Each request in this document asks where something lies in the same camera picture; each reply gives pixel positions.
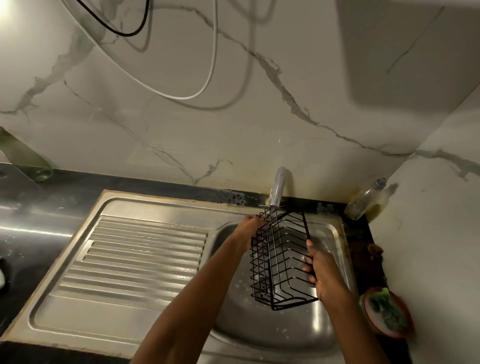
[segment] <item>black countertop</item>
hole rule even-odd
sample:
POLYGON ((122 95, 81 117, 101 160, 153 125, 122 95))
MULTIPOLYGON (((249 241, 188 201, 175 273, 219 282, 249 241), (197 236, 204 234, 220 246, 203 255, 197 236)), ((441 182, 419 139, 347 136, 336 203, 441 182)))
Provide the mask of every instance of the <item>black countertop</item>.
MULTIPOLYGON (((0 267, 7 284, 0 290, 0 334, 23 305, 81 226, 103 190, 131 192, 258 207, 262 194, 217 190, 167 182, 56 170, 42 184, 26 178, 15 167, 0 163, 0 267)), ((286 198, 309 213, 340 215, 343 219, 359 294, 385 286, 381 259, 371 260, 373 242, 365 217, 343 216, 344 204, 286 198)), ((378 337, 393 363, 410 363, 404 340, 378 337)), ((0 343, 2 363, 127 363, 120 358, 53 347, 0 343)))

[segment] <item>glass bottle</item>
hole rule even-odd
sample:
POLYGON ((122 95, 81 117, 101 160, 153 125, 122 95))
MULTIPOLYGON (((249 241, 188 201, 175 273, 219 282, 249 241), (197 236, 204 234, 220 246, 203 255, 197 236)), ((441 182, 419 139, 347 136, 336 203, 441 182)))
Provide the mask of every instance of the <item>glass bottle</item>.
POLYGON ((360 192, 352 201, 345 207, 345 215, 352 220, 358 220, 362 217, 365 211, 371 207, 381 190, 387 186, 386 178, 379 178, 369 190, 360 192))
POLYGON ((0 150, 8 161, 35 182, 53 176, 53 168, 37 152, 0 126, 0 150))

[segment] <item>electrical cable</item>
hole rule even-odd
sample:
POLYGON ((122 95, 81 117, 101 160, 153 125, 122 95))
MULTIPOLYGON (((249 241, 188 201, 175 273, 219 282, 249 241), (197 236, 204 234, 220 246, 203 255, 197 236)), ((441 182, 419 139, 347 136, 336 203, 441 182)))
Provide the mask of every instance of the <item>electrical cable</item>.
MULTIPOLYGON (((217 3, 217 0, 212 0, 212 5, 213 5, 213 50, 212 50, 212 61, 211 61, 211 64, 210 64, 210 71, 208 73, 208 76, 207 76, 207 80, 205 81, 205 84, 203 85, 203 87, 200 89, 200 91, 198 91, 197 93, 191 95, 191 96, 172 96, 172 95, 168 95, 168 94, 165 94, 161 91, 158 91, 158 90, 155 90, 153 87, 150 87, 149 85, 145 84, 144 82, 140 81, 138 78, 136 78, 134 75, 132 75, 130 72, 128 72, 126 69, 124 69, 122 66, 120 66, 118 64, 118 62, 116 60, 114 60, 103 48, 102 46, 97 42, 97 40, 90 34, 90 32, 84 27, 84 25, 79 22, 77 20, 77 18, 75 17, 75 15, 73 14, 73 11, 70 9, 70 7, 67 5, 67 0, 60 0, 61 3, 63 4, 63 6, 65 7, 65 9, 68 11, 68 13, 70 14, 70 16, 75 20, 75 22, 77 23, 77 25, 85 32, 85 34, 90 38, 90 40, 102 51, 102 53, 108 58, 110 59, 110 61, 113 62, 113 64, 115 64, 118 68, 120 68, 121 71, 123 71, 127 76, 129 76, 132 80, 134 80, 136 83, 142 85, 143 87, 149 89, 150 91, 156 93, 157 95, 160 95, 160 96, 163 96, 165 98, 169 98, 169 99, 172 99, 172 100, 191 100, 197 96, 199 96, 200 94, 202 94, 206 88, 208 87, 208 85, 210 84, 210 81, 212 80, 212 76, 213 76, 213 71, 215 69, 215 62, 216 62, 216 50, 217 50, 217 44, 218 44, 218 3, 217 3)), ((144 20, 146 21, 146 18, 148 15, 148 9, 149 9, 149 4, 148 6, 145 8, 145 14, 144 14, 144 20)), ((140 30, 136 30, 136 31, 141 31, 141 28, 143 28, 143 25, 144 25, 144 21, 142 21, 142 24, 140 24, 140 27, 139 29, 140 30)))
POLYGON ((144 28, 146 22, 147 22, 147 17, 148 17, 148 9, 150 9, 150 0, 146 0, 145 2, 145 12, 144 12, 144 18, 142 19, 142 22, 140 23, 140 26, 137 28, 137 30, 131 32, 131 33, 123 33, 119 32, 116 29, 113 29, 111 26, 109 26, 107 23, 105 23, 102 19, 100 19, 94 12, 91 10, 88 6, 85 5, 85 3, 82 0, 77 0, 77 3, 83 6, 85 10, 87 10, 92 17, 96 19, 100 24, 102 24, 105 28, 107 28, 110 32, 115 33, 118 36, 135 36, 138 33, 142 31, 144 28))

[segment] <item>wire basket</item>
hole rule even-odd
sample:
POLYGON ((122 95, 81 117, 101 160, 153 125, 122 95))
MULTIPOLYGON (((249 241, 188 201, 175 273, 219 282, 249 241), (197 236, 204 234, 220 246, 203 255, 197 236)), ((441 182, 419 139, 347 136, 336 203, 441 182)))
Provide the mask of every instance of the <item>wire basket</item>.
POLYGON ((274 311, 317 301, 302 270, 310 239, 305 214, 267 208, 260 217, 266 224, 252 238, 252 297, 274 311))

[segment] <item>white cable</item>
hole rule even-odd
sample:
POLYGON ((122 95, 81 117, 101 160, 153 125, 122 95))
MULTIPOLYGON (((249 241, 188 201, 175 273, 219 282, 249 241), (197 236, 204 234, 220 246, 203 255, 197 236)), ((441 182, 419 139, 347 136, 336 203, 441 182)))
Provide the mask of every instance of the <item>white cable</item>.
POLYGON ((77 25, 87 34, 87 36, 90 38, 90 40, 102 51, 103 54, 105 54, 108 59, 110 59, 118 68, 120 68, 127 76, 129 76, 131 79, 136 81, 137 83, 141 84, 143 87, 148 88, 150 91, 155 92, 157 95, 170 98, 172 100, 191 100, 197 96, 199 96, 201 93, 203 93, 206 88, 208 87, 208 84, 212 80, 213 76, 213 71, 215 69, 215 62, 216 62, 216 48, 217 48, 217 39, 218 39, 218 34, 217 34, 217 29, 218 29, 218 9, 217 9, 217 0, 212 0, 213 3, 213 52, 212 52, 212 63, 210 65, 210 72, 208 74, 207 80, 204 84, 204 86, 198 91, 196 94, 191 95, 191 96, 172 96, 172 95, 167 95, 164 94, 163 92, 160 92, 158 90, 155 90, 154 88, 150 87, 149 85, 146 85, 142 81, 140 81, 138 78, 136 78, 134 75, 132 75, 130 72, 128 72, 126 69, 124 69, 122 66, 120 66, 117 61, 115 61, 103 48, 102 46, 96 41, 96 39, 90 34, 90 32, 75 18, 73 15, 73 12, 71 9, 68 7, 66 4, 66 0, 60 0, 65 9, 68 11, 68 13, 72 16, 72 18, 75 20, 77 25))

